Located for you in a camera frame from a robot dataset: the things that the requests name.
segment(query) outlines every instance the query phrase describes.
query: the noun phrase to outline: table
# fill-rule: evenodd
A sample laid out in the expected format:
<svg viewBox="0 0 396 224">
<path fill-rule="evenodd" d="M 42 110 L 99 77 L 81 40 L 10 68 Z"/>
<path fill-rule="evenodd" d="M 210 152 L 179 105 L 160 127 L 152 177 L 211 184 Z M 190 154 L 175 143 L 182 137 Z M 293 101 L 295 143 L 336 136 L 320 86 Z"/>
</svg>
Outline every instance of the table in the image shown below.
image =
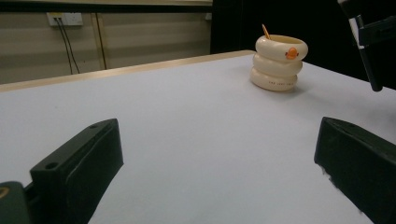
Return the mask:
<svg viewBox="0 0 396 224">
<path fill-rule="evenodd" d="M 294 91 L 249 81 L 253 51 L 0 87 L 0 182 L 118 119 L 124 165 L 90 223 L 372 223 L 314 164 L 323 117 L 396 143 L 396 92 L 304 63 Z"/>
</svg>

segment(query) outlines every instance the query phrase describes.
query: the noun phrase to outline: wire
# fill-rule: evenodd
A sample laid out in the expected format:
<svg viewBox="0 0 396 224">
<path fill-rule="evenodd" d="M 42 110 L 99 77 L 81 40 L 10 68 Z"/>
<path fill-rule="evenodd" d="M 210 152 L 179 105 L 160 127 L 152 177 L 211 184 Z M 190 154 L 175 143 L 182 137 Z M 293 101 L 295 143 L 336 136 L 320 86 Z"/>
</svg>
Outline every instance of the wire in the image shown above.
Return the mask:
<svg viewBox="0 0 396 224">
<path fill-rule="evenodd" d="M 59 30 L 61 31 L 62 38 L 64 39 L 64 32 L 62 32 L 62 27 L 58 21 L 58 18 L 54 18 L 54 19 L 55 19 L 56 23 L 58 23 Z M 67 48 L 67 43 L 66 43 L 65 39 L 64 39 L 64 46 L 66 47 L 67 59 L 69 60 L 70 73 L 73 75 L 73 68 L 72 68 L 72 63 L 70 62 L 69 49 Z"/>
<path fill-rule="evenodd" d="M 79 73 L 79 69 L 78 69 L 78 66 L 77 66 L 77 63 L 76 63 L 76 59 L 74 58 L 74 54 L 73 54 L 73 50 L 72 50 L 72 45 L 70 44 L 69 37 L 67 36 L 67 32 L 66 32 L 66 30 L 64 29 L 64 23 L 62 22 L 62 20 L 59 20 L 59 21 L 61 22 L 61 27 L 62 27 L 62 29 L 64 30 L 64 35 L 66 36 L 67 43 L 69 44 L 70 54 L 72 55 L 73 62 L 74 62 L 75 66 L 76 66 L 76 68 L 77 68 L 77 71 L 78 71 L 78 73 Z"/>
</svg>

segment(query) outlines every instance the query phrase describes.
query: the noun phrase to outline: wall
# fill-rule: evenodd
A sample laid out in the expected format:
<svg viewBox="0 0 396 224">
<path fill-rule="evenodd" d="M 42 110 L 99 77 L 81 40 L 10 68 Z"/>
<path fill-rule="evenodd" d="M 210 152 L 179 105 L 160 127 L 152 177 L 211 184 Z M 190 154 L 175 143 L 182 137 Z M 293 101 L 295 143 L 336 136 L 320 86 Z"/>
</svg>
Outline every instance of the wall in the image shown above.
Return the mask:
<svg viewBox="0 0 396 224">
<path fill-rule="evenodd" d="M 205 13 L 82 17 L 83 26 L 66 27 L 80 73 L 210 51 L 211 24 Z M 1 13 L 0 49 L 0 84 L 71 74 L 60 30 L 49 26 L 45 13 Z"/>
</svg>

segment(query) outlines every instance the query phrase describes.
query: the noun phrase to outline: white electrical outlet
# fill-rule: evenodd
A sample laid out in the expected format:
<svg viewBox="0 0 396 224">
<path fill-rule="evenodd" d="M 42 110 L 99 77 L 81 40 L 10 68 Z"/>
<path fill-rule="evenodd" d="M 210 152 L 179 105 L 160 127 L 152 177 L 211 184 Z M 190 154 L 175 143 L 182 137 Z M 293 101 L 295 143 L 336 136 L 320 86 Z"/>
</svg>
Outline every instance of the white electrical outlet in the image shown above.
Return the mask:
<svg viewBox="0 0 396 224">
<path fill-rule="evenodd" d="M 58 26 L 56 19 L 62 20 L 62 24 L 65 26 L 80 26 L 83 24 L 79 12 L 48 12 L 47 18 L 50 26 Z"/>
</svg>

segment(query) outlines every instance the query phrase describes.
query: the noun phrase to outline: cream-colored cup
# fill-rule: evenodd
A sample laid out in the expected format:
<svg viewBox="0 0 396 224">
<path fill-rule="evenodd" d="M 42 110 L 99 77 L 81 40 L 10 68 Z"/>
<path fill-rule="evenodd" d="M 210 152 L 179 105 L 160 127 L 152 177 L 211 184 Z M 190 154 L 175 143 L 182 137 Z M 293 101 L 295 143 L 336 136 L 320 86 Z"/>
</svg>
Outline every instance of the cream-colored cup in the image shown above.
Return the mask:
<svg viewBox="0 0 396 224">
<path fill-rule="evenodd" d="M 285 35 L 271 35 L 271 39 L 264 35 L 257 40 L 256 51 L 250 80 L 270 91 L 291 90 L 308 53 L 305 42 Z"/>
</svg>

